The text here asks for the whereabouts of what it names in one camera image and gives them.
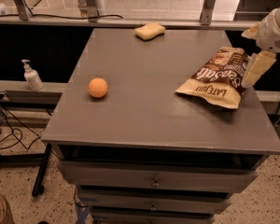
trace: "drawer knob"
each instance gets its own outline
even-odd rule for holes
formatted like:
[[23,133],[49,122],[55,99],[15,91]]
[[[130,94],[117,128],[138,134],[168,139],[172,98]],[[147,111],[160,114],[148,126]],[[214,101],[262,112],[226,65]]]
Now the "drawer knob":
[[155,178],[153,183],[151,183],[152,188],[159,188],[160,186],[161,186],[161,184],[159,183],[158,178]]
[[157,207],[155,206],[155,204],[154,204],[154,203],[152,203],[152,204],[151,204],[151,206],[150,206],[149,210],[150,210],[151,212],[155,212],[155,211],[157,211]]

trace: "pump bottle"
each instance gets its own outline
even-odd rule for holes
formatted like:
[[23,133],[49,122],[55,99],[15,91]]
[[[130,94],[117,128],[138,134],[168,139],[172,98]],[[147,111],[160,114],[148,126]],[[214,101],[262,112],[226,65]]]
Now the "pump bottle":
[[28,64],[28,62],[30,62],[29,60],[21,60],[21,61],[24,63],[24,69],[25,69],[24,76],[31,90],[33,91],[41,90],[44,87],[44,85],[37,71],[30,67],[30,65]]

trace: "drawer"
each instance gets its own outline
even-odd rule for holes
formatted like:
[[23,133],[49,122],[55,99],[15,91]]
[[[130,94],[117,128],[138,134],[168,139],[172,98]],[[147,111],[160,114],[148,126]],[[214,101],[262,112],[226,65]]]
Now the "drawer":
[[229,205],[227,199],[191,196],[186,191],[151,189],[78,189],[79,199],[89,206],[220,214]]
[[211,224],[215,220],[208,215],[151,213],[108,208],[92,208],[91,216],[96,221],[114,224]]
[[255,171],[122,163],[59,161],[65,180],[80,186],[129,187],[241,192],[256,177]]

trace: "brown snack bag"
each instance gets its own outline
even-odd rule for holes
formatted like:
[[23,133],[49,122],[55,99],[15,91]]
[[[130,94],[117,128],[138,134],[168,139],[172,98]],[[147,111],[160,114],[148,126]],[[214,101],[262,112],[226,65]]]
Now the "brown snack bag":
[[243,49],[222,47],[176,92],[204,98],[208,103],[236,109],[245,88],[242,79],[248,63]]

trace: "gray tabletop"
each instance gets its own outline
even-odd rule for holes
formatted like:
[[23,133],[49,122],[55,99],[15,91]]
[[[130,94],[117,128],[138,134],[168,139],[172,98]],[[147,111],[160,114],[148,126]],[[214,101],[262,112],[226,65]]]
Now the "gray tabletop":
[[[168,30],[144,42],[133,29],[95,29],[68,82],[44,142],[278,154],[280,140],[253,89],[238,110],[175,90],[221,46],[224,32]],[[88,83],[103,77],[103,99]]]

